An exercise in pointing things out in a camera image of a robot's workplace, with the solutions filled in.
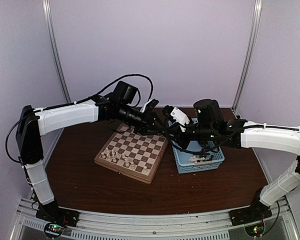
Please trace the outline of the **white rook chess piece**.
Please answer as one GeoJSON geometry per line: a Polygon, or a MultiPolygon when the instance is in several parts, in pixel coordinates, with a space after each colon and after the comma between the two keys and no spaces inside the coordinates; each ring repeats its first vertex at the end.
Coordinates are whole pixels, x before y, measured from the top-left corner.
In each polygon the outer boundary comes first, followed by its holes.
{"type": "Polygon", "coordinates": [[[105,148],[105,153],[106,153],[106,154],[109,154],[110,152],[111,152],[111,151],[106,147],[106,148],[105,148]]]}

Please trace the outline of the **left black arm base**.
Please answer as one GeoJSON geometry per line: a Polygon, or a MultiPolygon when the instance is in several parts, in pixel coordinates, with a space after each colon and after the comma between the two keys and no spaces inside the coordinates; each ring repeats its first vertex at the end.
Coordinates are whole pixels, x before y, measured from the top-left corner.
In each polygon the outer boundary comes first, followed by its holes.
{"type": "Polygon", "coordinates": [[[76,210],[59,207],[58,202],[54,199],[47,204],[42,204],[39,201],[35,216],[38,219],[53,222],[62,227],[76,227],[79,215],[79,212],[76,210]]]}

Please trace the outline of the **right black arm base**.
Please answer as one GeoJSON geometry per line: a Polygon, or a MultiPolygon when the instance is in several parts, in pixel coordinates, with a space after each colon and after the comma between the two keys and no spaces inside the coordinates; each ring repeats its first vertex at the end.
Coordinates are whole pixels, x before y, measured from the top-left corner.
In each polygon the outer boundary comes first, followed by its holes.
{"type": "Polygon", "coordinates": [[[272,216],[270,207],[260,202],[260,194],[261,189],[254,194],[250,206],[234,209],[229,212],[231,224],[233,226],[261,221],[264,218],[269,218],[272,216]]]}

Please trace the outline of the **white queen chess piece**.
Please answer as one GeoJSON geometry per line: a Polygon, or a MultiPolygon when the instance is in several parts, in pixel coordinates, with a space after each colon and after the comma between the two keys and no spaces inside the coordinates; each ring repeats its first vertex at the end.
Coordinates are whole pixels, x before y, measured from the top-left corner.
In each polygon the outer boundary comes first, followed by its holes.
{"type": "Polygon", "coordinates": [[[124,158],[124,163],[125,163],[125,166],[126,166],[126,167],[129,167],[129,166],[130,166],[130,162],[129,162],[129,158],[128,158],[128,157],[125,157],[125,158],[124,158]]]}

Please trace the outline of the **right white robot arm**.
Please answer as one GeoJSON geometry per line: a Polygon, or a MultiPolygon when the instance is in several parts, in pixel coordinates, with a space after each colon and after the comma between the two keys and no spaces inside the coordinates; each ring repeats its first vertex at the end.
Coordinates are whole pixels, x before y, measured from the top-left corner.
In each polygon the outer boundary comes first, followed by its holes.
{"type": "Polygon", "coordinates": [[[215,99],[194,105],[197,121],[181,109],[165,106],[165,134],[179,151],[203,155],[221,146],[252,149],[269,183],[246,210],[249,220],[258,220],[281,197],[300,186],[300,126],[283,126],[234,118],[226,120],[215,99]]]}

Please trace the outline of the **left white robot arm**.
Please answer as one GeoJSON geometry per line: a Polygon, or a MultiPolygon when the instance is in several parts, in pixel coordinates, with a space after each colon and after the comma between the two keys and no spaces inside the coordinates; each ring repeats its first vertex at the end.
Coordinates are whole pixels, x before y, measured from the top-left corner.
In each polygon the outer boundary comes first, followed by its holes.
{"type": "Polygon", "coordinates": [[[133,107],[129,102],[136,91],[134,86],[121,80],[114,91],[105,96],[97,93],[71,103],[49,107],[29,104],[22,108],[15,133],[19,159],[38,202],[44,205],[41,210],[43,215],[51,222],[59,221],[62,211],[52,203],[55,196],[45,166],[50,157],[45,154],[46,139],[50,134],[55,135],[50,147],[54,150],[64,129],[108,120],[119,120],[141,135],[159,134],[162,129],[156,125],[154,112],[158,100],[150,98],[141,108],[133,107]]]}

